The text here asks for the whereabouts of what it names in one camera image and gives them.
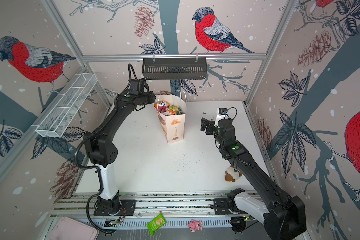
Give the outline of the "beige paper bag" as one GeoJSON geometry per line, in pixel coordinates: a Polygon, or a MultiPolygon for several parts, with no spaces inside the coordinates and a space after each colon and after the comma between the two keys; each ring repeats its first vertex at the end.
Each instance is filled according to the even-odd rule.
{"type": "Polygon", "coordinates": [[[167,101],[170,105],[181,108],[181,115],[165,116],[163,113],[159,113],[156,109],[155,112],[166,136],[167,143],[172,144],[183,140],[185,135],[187,112],[187,96],[185,95],[185,92],[181,91],[180,97],[175,95],[156,95],[156,98],[157,99],[154,104],[158,101],[167,101]]]}

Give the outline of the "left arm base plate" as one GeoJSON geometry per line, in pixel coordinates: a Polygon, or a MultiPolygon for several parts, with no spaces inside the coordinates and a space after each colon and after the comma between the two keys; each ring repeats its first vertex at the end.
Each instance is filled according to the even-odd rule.
{"type": "Polygon", "coordinates": [[[136,200],[104,200],[98,199],[95,203],[94,216],[110,217],[110,216],[133,216],[136,200]]]}

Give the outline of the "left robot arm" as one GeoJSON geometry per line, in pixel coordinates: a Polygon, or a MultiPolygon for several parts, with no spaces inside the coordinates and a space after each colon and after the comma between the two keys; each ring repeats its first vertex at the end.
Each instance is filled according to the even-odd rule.
{"type": "Polygon", "coordinates": [[[103,123],[84,136],[87,157],[95,167],[100,183],[97,204],[103,209],[113,213],[121,209],[115,173],[108,170],[118,156],[113,143],[116,132],[133,111],[139,111],[138,106],[143,109],[155,100],[155,94],[149,90],[145,79],[129,80],[126,89],[115,98],[114,108],[103,123]]]}

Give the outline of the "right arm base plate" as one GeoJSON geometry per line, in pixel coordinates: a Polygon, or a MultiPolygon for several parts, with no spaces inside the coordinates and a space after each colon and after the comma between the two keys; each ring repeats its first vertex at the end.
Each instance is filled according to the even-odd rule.
{"type": "Polygon", "coordinates": [[[249,215],[245,211],[234,209],[226,198],[213,199],[209,208],[214,210],[215,215],[249,215]]]}

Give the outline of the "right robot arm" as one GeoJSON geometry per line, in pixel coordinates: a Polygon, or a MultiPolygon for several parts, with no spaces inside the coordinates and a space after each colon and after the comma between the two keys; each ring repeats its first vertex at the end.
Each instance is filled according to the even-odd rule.
{"type": "Polygon", "coordinates": [[[292,240],[307,230],[306,208],[298,196],[290,196],[255,162],[249,150],[237,141],[233,119],[217,123],[202,118],[201,131],[212,135],[222,158],[237,169],[260,195],[258,201],[243,189],[228,193],[231,212],[246,212],[262,223],[272,240],[292,240]]]}

